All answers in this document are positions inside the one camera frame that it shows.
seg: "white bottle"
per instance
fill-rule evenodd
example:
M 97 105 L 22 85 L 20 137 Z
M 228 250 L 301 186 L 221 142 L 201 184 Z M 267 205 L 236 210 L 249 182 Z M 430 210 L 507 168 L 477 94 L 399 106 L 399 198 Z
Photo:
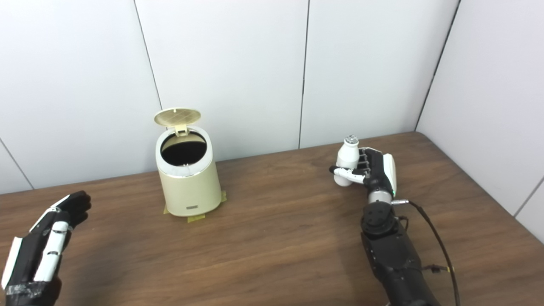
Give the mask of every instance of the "white bottle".
M 336 166 L 355 169 L 359 163 L 359 140 L 355 135 L 349 135 L 344 139 L 344 144 L 338 151 Z M 348 179 L 335 175 L 335 182 L 340 186 L 349 186 L 352 184 Z

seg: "wire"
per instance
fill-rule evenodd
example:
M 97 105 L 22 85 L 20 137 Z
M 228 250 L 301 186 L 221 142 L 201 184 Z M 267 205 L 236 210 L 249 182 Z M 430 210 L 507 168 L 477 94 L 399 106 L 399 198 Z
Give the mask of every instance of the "wire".
M 438 234 L 438 231 L 436 231 L 435 226 L 432 224 L 431 219 L 427 215 L 427 213 L 423 210 L 423 208 L 416 203 L 412 201 L 408 201 L 410 205 L 416 208 L 416 210 L 421 214 L 423 219 L 427 221 L 428 225 L 431 227 L 432 232 L 435 234 L 436 240 L 438 240 L 438 243 L 440 244 L 440 248 L 442 249 L 442 252 L 444 253 L 444 257 L 446 258 L 446 262 L 448 263 L 448 269 L 449 274 L 452 277 L 452 284 L 453 284 L 453 294 L 455 296 L 455 305 L 461 306 L 461 298 L 459 297 L 459 288 L 457 287 L 457 279 L 455 278 L 455 270 L 453 269 L 452 261 L 449 258 L 448 251 L 446 251 L 446 247 L 444 246 L 444 243 L 442 242 L 442 239 L 440 239 L 440 235 Z
M 406 217 L 406 216 L 398 216 L 398 218 L 399 218 L 399 220 L 404 220 L 404 221 L 406 221 L 406 225 L 404 226 L 404 230 L 405 230 L 405 231 L 408 231 L 408 221 L 409 221 L 409 220 L 408 220 L 408 217 Z

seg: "trash can lid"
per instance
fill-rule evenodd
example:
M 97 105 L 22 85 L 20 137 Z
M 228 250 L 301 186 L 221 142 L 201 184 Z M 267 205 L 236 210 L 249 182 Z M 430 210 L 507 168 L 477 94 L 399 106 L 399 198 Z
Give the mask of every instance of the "trash can lid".
M 187 136 L 187 125 L 197 122 L 200 112 L 190 108 L 167 108 L 155 115 L 155 122 L 166 127 L 174 127 L 176 135 Z

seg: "cream trash can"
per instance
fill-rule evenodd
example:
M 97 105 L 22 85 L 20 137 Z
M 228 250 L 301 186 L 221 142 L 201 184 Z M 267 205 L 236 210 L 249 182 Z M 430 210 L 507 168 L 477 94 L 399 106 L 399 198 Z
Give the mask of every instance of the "cream trash can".
M 212 211 L 221 203 L 221 186 L 208 133 L 192 126 L 200 113 L 169 108 L 155 115 L 168 129 L 157 140 L 155 158 L 168 211 L 179 217 Z

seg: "robotic arm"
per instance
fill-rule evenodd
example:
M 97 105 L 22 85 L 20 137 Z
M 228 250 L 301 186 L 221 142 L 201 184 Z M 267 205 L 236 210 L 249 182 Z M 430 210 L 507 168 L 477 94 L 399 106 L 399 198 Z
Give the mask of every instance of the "robotic arm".
M 84 191 L 51 205 L 24 238 L 15 237 L 2 275 L 7 306 L 53 306 L 58 270 L 71 231 L 85 221 L 91 198 Z
M 343 149 L 337 165 L 342 163 Z M 393 157 L 372 148 L 360 148 L 358 154 L 357 168 L 332 166 L 329 170 L 340 178 L 363 184 L 368 190 L 368 205 L 361 219 L 361 239 L 374 276 L 384 286 L 391 306 L 440 306 L 423 278 L 421 259 L 395 215 L 393 205 L 411 202 L 393 200 L 397 188 Z

